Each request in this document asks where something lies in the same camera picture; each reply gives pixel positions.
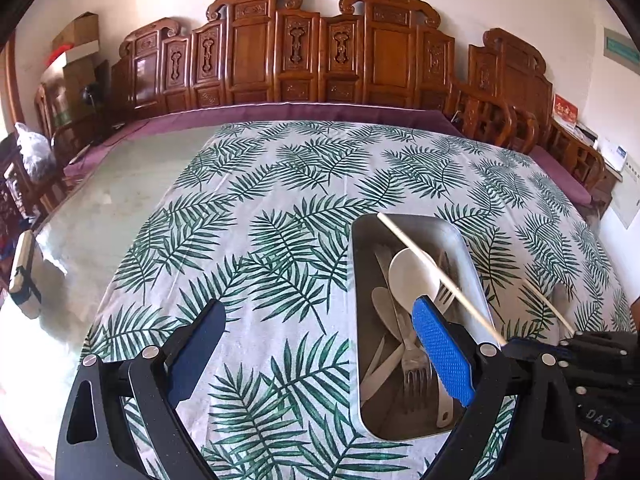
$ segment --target purple seat pad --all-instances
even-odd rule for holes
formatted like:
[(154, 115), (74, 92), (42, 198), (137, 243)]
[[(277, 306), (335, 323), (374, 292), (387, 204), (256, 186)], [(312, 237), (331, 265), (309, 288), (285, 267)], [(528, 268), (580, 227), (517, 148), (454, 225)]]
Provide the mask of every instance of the purple seat pad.
[(562, 165), (540, 146), (534, 146), (529, 156), (548, 174), (567, 198), (577, 205), (591, 204), (591, 193), (575, 180)]
[(161, 117), (135, 121), (100, 146), (65, 168), (67, 177), (78, 180), (91, 173), (111, 149), (124, 139), (139, 139), (157, 134), (247, 121), (345, 121), (385, 124), (460, 137), (459, 131), (437, 110), (405, 110), (365, 105), (326, 103), (250, 104), (190, 110)]

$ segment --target metal screw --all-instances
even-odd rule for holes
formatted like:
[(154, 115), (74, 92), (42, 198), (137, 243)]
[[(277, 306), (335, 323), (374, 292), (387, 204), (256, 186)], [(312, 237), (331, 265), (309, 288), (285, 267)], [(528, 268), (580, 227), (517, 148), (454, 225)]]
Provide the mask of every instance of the metal screw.
[(498, 351), (492, 344), (483, 343), (480, 345), (480, 353), (485, 357), (494, 357)]
[(153, 359), (160, 353), (160, 349), (157, 346), (151, 345), (146, 347), (142, 351), (142, 357), (145, 359)]
[(84, 366), (93, 366), (95, 362), (98, 360), (98, 356), (96, 354), (89, 354), (84, 359), (82, 359), (82, 364)]
[(556, 364), (556, 358), (551, 354), (542, 354), (542, 362), (547, 366), (553, 366)]

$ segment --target wooden stick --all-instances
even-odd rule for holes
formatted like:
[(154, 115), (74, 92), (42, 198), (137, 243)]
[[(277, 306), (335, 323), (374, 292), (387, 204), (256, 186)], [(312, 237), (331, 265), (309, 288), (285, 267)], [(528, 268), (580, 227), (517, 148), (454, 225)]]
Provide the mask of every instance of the wooden stick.
[(538, 288), (533, 283), (531, 283), (527, 278), (523, 278), (522, 281), (525, 284), (525, 286), (531, 292), (533, 292), (540, 301), (542, 301), (542, 303), (544, 303), (546, 306), (548, 306), (551, 309), (551, 312), (553, 312), (556, 315), (556, 317), (558, 318), (558, 321), (565, 326), (565, 328), (569, 331), (569, 334), (571, 334), (571, 337), (573, 337), (574, 334), (575, 334), (575, 328), (573, 326), (571, 326), (571, 323), (569, 323), (564, 318), (564, 316), (562, 314), (560, 314), (558, 309), (556, 309), (556, 307), (554, 307), (551, 304), (551, 302), (547, 298), (545, 298), (544, 294), (542, 294), (542, 292), (540, 292), (538, 290)]
[(451, 291), (451, 293), (460, 302), (460, 304), (465, 307), (469, 314), (471, 314), (475, 318), (475, 320), (480, 323), (484, 327), (484, 329), (494, 337), (494, 339), (500, 346), (505, 346), (507, 344), (505, 338), (503, 338), (498, 333), (498, 331), (493, 326), (491, 326), (491, 323), (489, 323), (486, 318), (482, 314), (480, 314), (478, 309), (476, 309), (476, 307), (471, 304), (471, 302), (466, 298), (462, 291), (456, 286), (454, 282), (451, 281), (449, 276), (447, 276), (440, 269), (440, 267), (436, 265), (436, 262), (434, 262), (432, 258), (424, 254), (421, 248), (418, 247), (418, 245), (416, 245), (415, 242), (411, 240), (411, 238), (404, 234), (404, 232), (402, 232), (402, 230), (387, 215), (385, 215), (384, 213), (378, 213), (378, 218), (384, 225), (389, 228), (389, 230), (398, 238), (398, 240), (405, 244), (411, 250), (411, 252), (415, 254), (415, 256), (423, 264), (431, 267), (436, 272), (442, 284)]

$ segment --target purple cushion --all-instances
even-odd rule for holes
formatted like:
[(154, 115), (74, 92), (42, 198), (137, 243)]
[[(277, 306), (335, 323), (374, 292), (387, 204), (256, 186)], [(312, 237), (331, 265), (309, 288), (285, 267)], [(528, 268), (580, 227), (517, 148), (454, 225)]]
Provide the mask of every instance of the purple cushion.
[(578, 205), (587, 206), (591, 204), (591, 193), (584, 186), (575, 180), (562, 165), (555, 160), (548, 152), (540, 146), (534, 146), (529, 156), (537, 165), (548, 174), (549, 178), (554, 181), (567, 198)]

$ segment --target black device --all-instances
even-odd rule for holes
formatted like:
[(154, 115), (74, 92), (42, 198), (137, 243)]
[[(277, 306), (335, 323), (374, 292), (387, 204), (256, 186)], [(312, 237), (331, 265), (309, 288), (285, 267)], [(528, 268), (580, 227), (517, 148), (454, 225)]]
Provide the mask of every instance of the black device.
[[(578, 428), (619, 449), (616, 478), (638, 478), (640, 347), (638, 335), (575, 333), (552, 346), (512, 338), (502, 350), (477, 345), (466, 329), (447, 322), (428, 298), (434, 319), (462, 353), (474, 389), (469, 404), (421, 480), (467, 480), (489, 439), (505, 396), (518, 399), (491, 480), (582, 480)], [(156, 455), (171, 480), (215, 480), (175, 407), (187, 399), (225, 325), (224, 306), (210, 301), (189, 326), (160, 348), (131, 360), (84, 358), (66, 406), (57, 480), (143, 480), (122, 407), (135, 397)]]

